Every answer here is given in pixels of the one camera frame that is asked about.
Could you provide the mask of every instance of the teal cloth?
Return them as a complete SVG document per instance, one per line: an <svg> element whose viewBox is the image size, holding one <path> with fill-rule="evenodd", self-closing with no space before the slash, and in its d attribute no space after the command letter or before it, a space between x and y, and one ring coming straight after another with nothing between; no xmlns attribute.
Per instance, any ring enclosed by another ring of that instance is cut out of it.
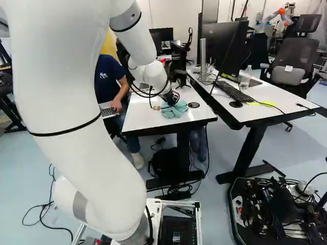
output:
<svg viewBox="0 0 327 245"><path fill-rule="evenodd" d="M167 102L163 102L161 113L167 119L180 118L188 109L188 104L184 100L180 100L171 107L168 106Z"/></svg>

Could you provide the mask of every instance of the navy t-shirt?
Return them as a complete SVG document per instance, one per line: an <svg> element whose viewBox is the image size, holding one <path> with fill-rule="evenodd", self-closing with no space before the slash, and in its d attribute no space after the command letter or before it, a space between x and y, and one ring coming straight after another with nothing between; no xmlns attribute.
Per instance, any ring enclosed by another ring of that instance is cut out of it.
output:
<svg viewBox="0 0 327 245"><path fill-rule="evenodd" d="M120 90L116 80L125 75L124 68L112 56L99 56L95 73L95 91L99 104L115 98Z"/></svg>

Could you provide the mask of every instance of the jeans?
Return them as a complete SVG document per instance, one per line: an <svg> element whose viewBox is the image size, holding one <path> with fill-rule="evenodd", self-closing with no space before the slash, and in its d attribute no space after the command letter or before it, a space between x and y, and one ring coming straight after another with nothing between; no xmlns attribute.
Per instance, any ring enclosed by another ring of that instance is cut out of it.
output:
<svg viewBox="0 0 327 245"><path fill-rule="evenodd" d="M128 105L126 103L122 102L122 110L120 111L120 115L114 117L112 120L113 122L118 125L120 127L120 129L122 130L123 125L124 125L124 120L126 117L126 112L127 112L127 107ZM138 137L130 137L130 136L126 136L126 141L127 141L127 146L128 149L131 153L138 153L141 149L141 146L139 144L138 141Z"/></svg>
<svg viewBox="0 0 327 245"><path fill-rule="evenodd" d="M207 146L205 138L205 128L192 130L190 132L190 145L192 150L198 155L198 160L204 162L207 156Z"/></svg>

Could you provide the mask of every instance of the light blue floor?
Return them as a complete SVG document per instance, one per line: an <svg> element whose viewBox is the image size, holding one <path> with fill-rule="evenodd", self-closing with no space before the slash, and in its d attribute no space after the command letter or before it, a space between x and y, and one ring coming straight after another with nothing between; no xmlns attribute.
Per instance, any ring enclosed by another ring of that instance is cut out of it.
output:
<svg viewBox="0 0 327 245"><path fill-rule="evenodd" d="M327 106L327 86L317 84L308 99ZM284 125L268 128L256 154L253 165L265 159L285 172L289 178L310 179L327 170L327 118L320 115L295 120L293 131L285 132ZM202 205L203 244L235 244L231 234L229 212L226 204L227 185L218 185L216 174L232 170L244 142L247 128L232 131L222 121L208 125L211 167L193 199ZM142 137L142 151L150 159L150 145L156 137ZM129 157L126 146L116 140L119 148ZM167 136L165 147L176 144L174 135ZM68 245L70 236L65 231L55 231L42 225L24 227L21 219L31 206L43 204L49 198L51 177L49 161L42 154L32 137L26 133L13 133L0 138L0 239L1 244ZM146 169L141 170L144 179L150 178ZM320 194L327 190L326 178L313 182ZM26 222L38 219L39 211L32 213ZM73 232L79 223L61 212L51 210L44 220L51 226L63 226ZM85 235L100 234L87 229Z"/></svg>

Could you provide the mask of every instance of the water bottle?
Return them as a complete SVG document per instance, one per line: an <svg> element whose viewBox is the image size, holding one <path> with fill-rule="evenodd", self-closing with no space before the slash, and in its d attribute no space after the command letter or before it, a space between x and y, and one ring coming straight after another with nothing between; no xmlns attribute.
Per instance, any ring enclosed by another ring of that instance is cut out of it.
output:
<svg viewBox="0 0 327 245"><path fill-rule="evenodd" d="M252 65L248 65L246 70L244 71L244 74L242 75L240 89L247 89L249 87L251 74L252 74Z"/></svg>

